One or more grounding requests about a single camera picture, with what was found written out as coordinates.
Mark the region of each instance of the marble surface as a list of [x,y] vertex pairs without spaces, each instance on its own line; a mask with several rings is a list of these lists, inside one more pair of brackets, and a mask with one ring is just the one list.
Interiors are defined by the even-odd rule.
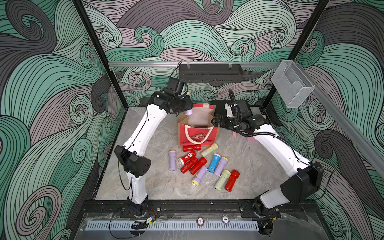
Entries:
[[[129,108],[116,141],[117,145],[123,145],[127,141],[144,113],[145,108]],[[240,172],[232,192],[225,189],[217,191],[214,185],[218,178],[212,173],[207,172],[200,185],[194,187],[191,184],[193,175],[189,171],[183,174],[178,162],[177,170],[169,171],[169,151],[176,150],[177,158],[186,153],[177,145],[176,117],[168,114],[156,129],[144,155],[152,161],[145,175],[149,199],[252,199],[288,179],[281,165],[261,143],[240,135],[233,137],[232,131],[223,128],[219,128],[216,143],[219,146],[216,152],[229,160],[226,169]],[[207,157],[207,161],[208,167],[212,154]],[[120,183],[117,165],[118,159],[112,153],[96,200],[127,199],[129,192]],[[128,188],[129,181],[121,165],[120,171],[122,181]]]

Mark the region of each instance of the printed logo on bag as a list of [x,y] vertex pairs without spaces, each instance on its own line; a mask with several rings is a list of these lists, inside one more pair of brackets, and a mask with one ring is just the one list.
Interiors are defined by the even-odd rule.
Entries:
[[193,141],[202,140],[205,138],[205,133],[199,133],[191,137]]

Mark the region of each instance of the flashlight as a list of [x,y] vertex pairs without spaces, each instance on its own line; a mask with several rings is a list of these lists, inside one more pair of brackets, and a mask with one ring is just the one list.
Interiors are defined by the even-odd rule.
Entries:
[[221,158],[220,155],[218,155],[217,153],[214,153],[214,157],[212,159],[211,165],[209,165],[209,168],[208,168],[209,172],[213,173],[215,171],[215,168],[220,158]]
[[176,151],[169,151],[169,163],[170,163],[170,171],[176,171]]
[[192,151],[192,152],[188,153],[187,155],[185,155],[184,157],[179,158],[179,163],[181,165],[184,165],[186,162],[188,162],[188,160],[192,159],[194,156],[196,156],[196,152]]
[[201,157],[200,160],[189,170],[189,172],[194,175],[206,163],[207,160],[204,157]]
[[182,173],[186,173],[195,163],[198,162],[198,159],[196,157],[192,157],[189,162],[187,162],[180,170]]
[[236,182],[236,179],[238,179],[240,176],[240,173],[236,170],[233,170],[232,171],[232,174],[231,176],[229,177],[229,180],[227,182],[227,184],[225,185],[225,189],[228,191],[228,192],[232,192],[232,188]]
[[212,144],[211,146],[209,146],[209,148],[205,149],[204,151],[201,152],[201,156],[203,157],[206,157],[208,156],[210,153],[216,151],[218,149],[218,145],[216,143]]
[[218,163],[218,166],[216,167],[214,175],[217,177],[220,177],[221,172],[223,171],[223,169],[227,163],[228,163],[228,159],[226,157],[222,157],[220,159],[220,162]]
[[206,166],[202,166],[196,176],[192,179],[192,184],[195,187],[198,187],[204,175],[207,173],[208,168]]
[[189,152],[192,150],[200,151],[201,150],[201,145],[189,145],[189,146],[183,146],[183,152]]
[[229,178],[230,175],[231,175],[231,172],[224,169],[223,174],[220,176],[220,178],[217,180],[217,182],[215,184],[215,189],[218,191],[221,191],[226,180]]

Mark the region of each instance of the paper bag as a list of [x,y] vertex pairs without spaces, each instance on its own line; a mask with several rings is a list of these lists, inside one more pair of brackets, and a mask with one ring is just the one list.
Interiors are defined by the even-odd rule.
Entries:
[[218,128],[211,120],[214,118],[215,106],[208,103],[194,104],[193,114],[186,116],[185,112],[177,117],[177,135],[180,146],[211,145],[215,142]]

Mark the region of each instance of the poker chip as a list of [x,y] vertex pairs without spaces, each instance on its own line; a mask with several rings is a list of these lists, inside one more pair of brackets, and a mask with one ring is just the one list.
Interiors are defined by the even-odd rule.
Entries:
[[221,221],[222,221],[224,224],[229,223],[229,217],[228,217],[228,215],[223,215],[223,216],[221,217]]
[[204,225],[204,219],[202,217],[198,217],[196,220],[197,224],[202,227]]

